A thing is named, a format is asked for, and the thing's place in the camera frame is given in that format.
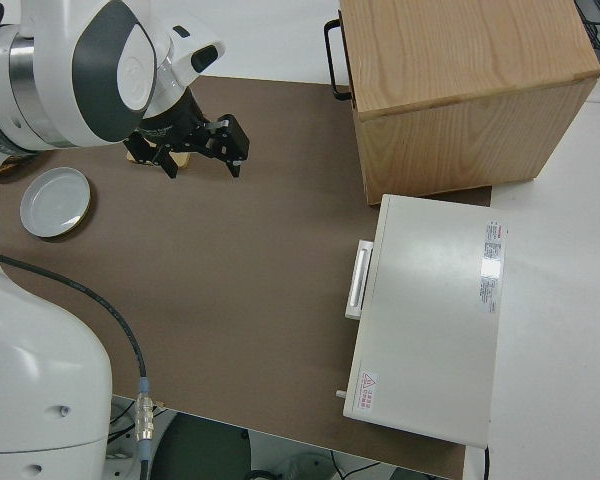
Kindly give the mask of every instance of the drawer handle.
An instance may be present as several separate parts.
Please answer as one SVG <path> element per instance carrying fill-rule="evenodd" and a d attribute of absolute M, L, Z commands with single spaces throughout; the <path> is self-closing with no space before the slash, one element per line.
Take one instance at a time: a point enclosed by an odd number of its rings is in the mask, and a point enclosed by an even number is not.
<path fill-rule="evenodd" d="M 331 77 L 331 90 L 336 100 L 351 100 L 351 92 L 341 92 L 336 86 L 336 74 L 333 71 L 333 57 L 331 56 L 331 43 L 329 42 L 329 32 L 334 28 L 342 27 L 340 19 L 330 20 L 324 25 L 324 44 L 327 48 L 327 62 L 329 63 L 329 76 Z"/>
<path fill-rule="evenodd" d="M 365 240 L 360 240 L 358 242 L 358 252 L 356 253 L 356 262 L 353 266 L 351 288 L 349 289 L 349 298 L 344 314 L 345 317 L 352 320 L 360 320 L 360 317 L 362 316 L 362 304 L 367 286 L 367 276 L 369 275 L 369 264 L 371 263 L 372 252 L 373 242 L 367 242 Z"/>

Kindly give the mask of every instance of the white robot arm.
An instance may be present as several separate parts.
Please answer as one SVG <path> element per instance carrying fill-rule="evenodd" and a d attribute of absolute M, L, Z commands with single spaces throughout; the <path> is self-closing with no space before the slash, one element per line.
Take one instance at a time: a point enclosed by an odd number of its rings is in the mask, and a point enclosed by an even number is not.
<path fill-rule="evenodd" d="M 0 25 L 0 164 L 123 141 L 172 177 L 171 151 L 219 158 L 237 176 L 246 135 L 231 115 L 209 122 L 188 89 L 222 43 L 161 3 L 23 1 L 21 24 Z M 110 400 L 91 330 L 0 268 L 0 479 L 100 480 Z"/>

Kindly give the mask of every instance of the wooden box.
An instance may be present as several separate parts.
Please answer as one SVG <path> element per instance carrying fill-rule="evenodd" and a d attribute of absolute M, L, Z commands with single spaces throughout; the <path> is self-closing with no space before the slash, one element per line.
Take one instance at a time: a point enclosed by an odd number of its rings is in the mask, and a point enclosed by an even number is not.
<path fill-rule="evenodd" d="M 572 0 L 340 7 L 369 204 L 536 177 L 600 73 Z"/>

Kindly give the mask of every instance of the plate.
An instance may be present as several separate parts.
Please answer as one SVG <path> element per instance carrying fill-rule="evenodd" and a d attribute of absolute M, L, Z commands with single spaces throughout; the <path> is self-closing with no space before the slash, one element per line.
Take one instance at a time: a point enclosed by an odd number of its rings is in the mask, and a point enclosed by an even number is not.
<path fill-rule="evenodd" d="M 75 228 L 89 209 L 91 190 L 78 170 L 60 167 L 36 178 L 20 203 L 20 220 L 38 237 L 55 237 Z"/>

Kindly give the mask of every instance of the black handle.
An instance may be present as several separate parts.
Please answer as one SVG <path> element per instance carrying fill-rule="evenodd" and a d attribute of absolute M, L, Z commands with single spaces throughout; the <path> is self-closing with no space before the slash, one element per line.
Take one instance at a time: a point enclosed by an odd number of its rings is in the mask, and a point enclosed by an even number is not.
<path fill-rule="evenodd" d="M 336 100 L 351 100 L 351 92 L 340 92 L 336 86 L 336 75 L 333 71 L 333 58 L 331 57 L 331 43 L 329 43 L 329 31 L 342 27 L 340 19 L 330 20 L 324 25 L 324 44 L 327 47 L 327 62 L 329 63 L 329 76 L 331 77 L 331 90 Z"/>

